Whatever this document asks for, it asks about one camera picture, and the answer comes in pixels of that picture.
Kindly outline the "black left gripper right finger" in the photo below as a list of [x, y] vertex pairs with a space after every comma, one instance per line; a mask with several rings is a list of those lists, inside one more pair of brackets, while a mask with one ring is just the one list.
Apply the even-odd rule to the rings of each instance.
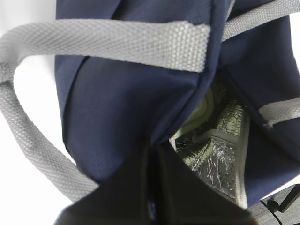
[[157, 146], [160, 225], [256, 225], [249, 211], [224, 198], [185, 165], [171, 144]]

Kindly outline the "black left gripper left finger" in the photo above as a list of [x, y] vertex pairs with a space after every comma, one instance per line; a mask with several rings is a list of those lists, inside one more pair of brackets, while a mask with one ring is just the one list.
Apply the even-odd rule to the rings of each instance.
[[58, 216], [57, 225], [152, 225], [149, 200], [149, 146], [137, 149], [96, 190]]

